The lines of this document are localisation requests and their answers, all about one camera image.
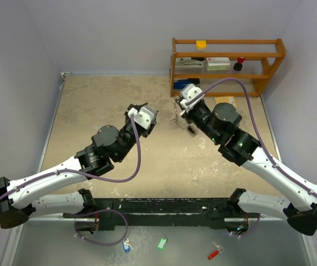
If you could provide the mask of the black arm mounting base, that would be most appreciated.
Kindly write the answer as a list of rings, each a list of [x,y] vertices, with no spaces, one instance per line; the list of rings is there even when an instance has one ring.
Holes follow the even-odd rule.
[[[249,230],[252,219],[258,217],[243,212],[227,198],[96,198],[80,213],[93,218],[92,212],[102,210],[99,230],[112,231],[125,224],[112,209],[122,213],[129,226],[208,227],[238,234]]]

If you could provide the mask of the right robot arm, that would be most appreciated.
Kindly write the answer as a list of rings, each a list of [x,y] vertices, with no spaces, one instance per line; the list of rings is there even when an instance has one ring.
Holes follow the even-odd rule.
[[[242,117],[229,103],[219,103],[210,110],[204,100],[192,108],[186,99],[177,97],[177,113],[194,124],[212,142],[227,161],[255,173],[272,185],[281,196],[257,194],[236,189],[228,199],[228,212],[234,217],[243,213],[266,214],[287,221],[293,229],[307,236],[317,230],[317,185],[312,185],[263,150],[255,137],[239,128]]]

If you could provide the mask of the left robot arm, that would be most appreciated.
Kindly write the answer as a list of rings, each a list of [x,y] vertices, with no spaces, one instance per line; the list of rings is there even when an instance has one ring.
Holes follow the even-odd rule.
[[[101,127],[91,137],[91,144],[64,162],[40,173],[9,180],[0,177],[0,227],[10,229],[30,218],[56,212],[90,217],[95,203],[89,192],[80,190],[69,195],[53,196],[63,187],[97,179],[115,182],[104,174],[121,163],[133,147],[137,148],[137,166],[134,173],[121,182],[133,179],[141,166],[140,137],[148,137],[156,126],[159,112],[148,106],[131,104],[125,112],[121,129],[111,125]]]

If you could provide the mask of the large metal keyring with clips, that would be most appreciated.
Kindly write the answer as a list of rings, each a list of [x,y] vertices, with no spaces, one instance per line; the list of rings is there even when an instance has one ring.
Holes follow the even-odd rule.
[[[172,104],[173,104],[174,116],[173,116],[173,118],[171,118],[169,120],[169,122],[175,124],[176,126],[183,127],[184,120],[182,119],[181,115],[178,112],[179,109],[178,109],[178,105],[177,105],[176,101],[174,100],[172,102]]]

